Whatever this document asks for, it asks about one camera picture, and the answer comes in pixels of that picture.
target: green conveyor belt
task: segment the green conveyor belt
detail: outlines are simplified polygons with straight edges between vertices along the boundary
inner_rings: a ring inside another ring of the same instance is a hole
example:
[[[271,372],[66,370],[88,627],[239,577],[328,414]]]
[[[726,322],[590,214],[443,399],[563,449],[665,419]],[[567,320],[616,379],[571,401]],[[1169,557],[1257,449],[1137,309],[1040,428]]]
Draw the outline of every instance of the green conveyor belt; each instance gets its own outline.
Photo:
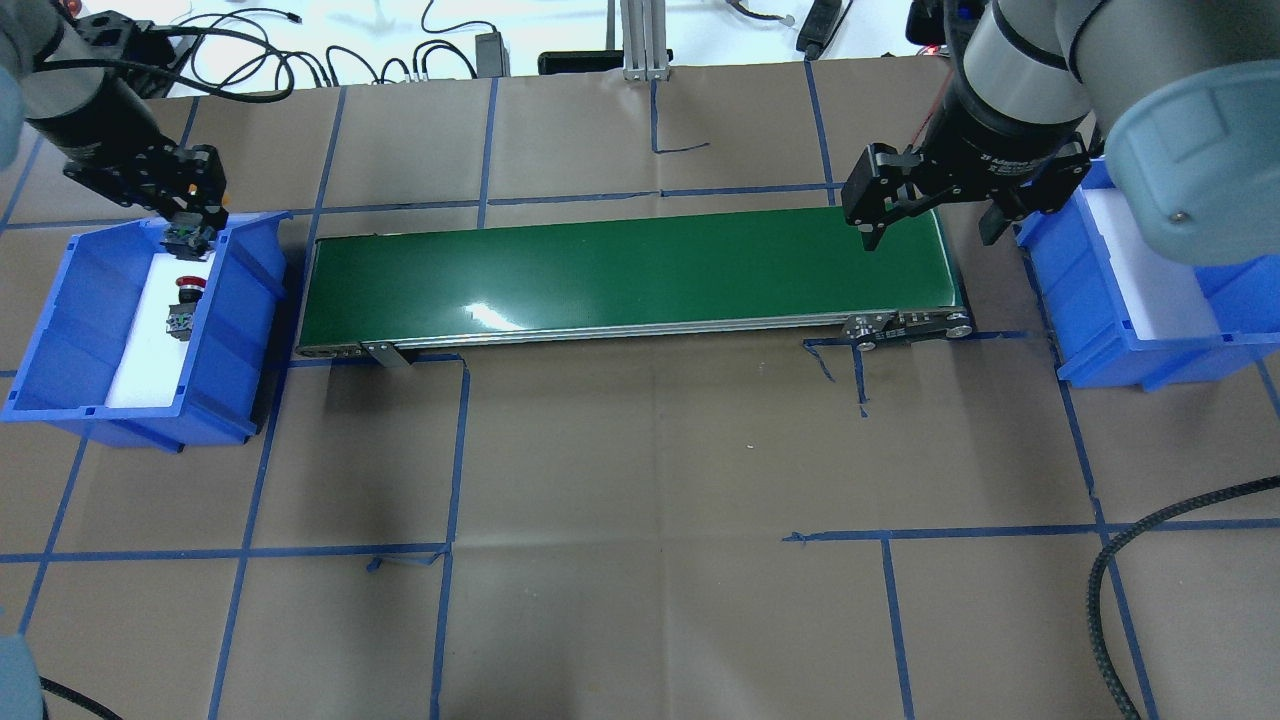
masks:
[[[838,208],[324,238],[300,351],[840,323],[963,305],[936,215],[865,252]]]

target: blue bin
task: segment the blue bin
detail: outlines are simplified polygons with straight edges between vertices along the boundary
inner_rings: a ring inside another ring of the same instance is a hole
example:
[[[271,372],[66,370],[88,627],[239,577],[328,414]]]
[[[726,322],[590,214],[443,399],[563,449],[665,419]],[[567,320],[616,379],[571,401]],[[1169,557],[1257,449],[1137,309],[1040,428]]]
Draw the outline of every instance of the blue bin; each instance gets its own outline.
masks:
[[[1098,161],[1060,213],[1034,215],[1018,234],[1018,245],[1030,252],[1062,352],[1060,379],[1074,387],[1140,384],[1155,391],[1222,379],[1280,348],[1280,256],[1274,255],[1196,269],[1219,334],[1140,340],[1082,192],[1110,187],[1115,184],[1106,164]]]
[[[44,421],[113,447],[239,445],[250,420],[275,304],[284,297],[276,241],[288,213],[232,215],[215,241],[205,295],[173,402],[104,405],[124,354],[163,219],[70,238],[12,391],[4,421]]]

